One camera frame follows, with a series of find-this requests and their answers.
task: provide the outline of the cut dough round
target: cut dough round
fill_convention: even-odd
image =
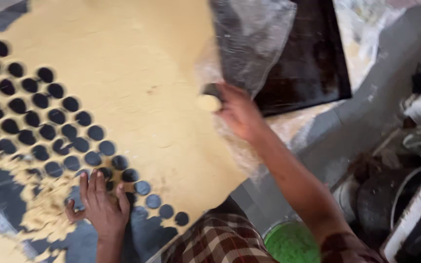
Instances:
[[[222,102],[212,95],[202,94],[197,98],[197,105],[204,111],[216,112],[222,108]]]

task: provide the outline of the green container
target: green container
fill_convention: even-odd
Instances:
[[[285,222],[264,238],[268,252],[280,263],[319,263],[319,248],[305,224]]]

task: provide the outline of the hand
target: hand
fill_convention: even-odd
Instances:
[[[270,130],[246,91],[227,84],[218,84],[217,88],[224,102],[216,114],[224,119],[234,134],[255,143],[265,131]]]
[[[80,199],[85,210],[74,212],[74,200],[69,200],[66,215],[71,222],[87,218],[95,227],[100,240],[122,238],[129,219],[130,204],[123,183],[116,187],[118,204],[109,200],[102,172],[94,169],[87,181],[87,173],[80,174]]]

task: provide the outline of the person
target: person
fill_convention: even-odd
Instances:
[[[240,88],[219,84],[223,108],[216,114],[234,134],[248,141],[272,173],[282,194],[313,233],[323,263],[382,263],[352,232],[329,189],[307,170],[266,125],[250,96]],[[85,211],[66,213],[71,221],[88,218],[98,232],[97,262],[118,263],[129,203],[122,183],[118,205],[108,200],[103,175],[94,170],[80,178]],[[233,200],[208,211],[162,254],[164,263],[276,263],[262,237]]]

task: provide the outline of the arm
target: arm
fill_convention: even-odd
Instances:
[[[225,102],[217,114],[237,136],[254,147],[282,194],[319,245],[332,234],[352,233],[329,189],[293,156],[267,126],[248,94],[227,85],[221,85],[219,89]]]
[[[80,199],[85,210],[74,211],[74,200],[69,200],[66,215],[71,222],[87,218],[98,233],[97,263],[119,263],[123,247],[124,229],[129,219],[130,204],[124,192],[123,183],[116,188],[118,204],[109,200],[105,178],[94,169],[87,179],[87,173],[80,175]]]

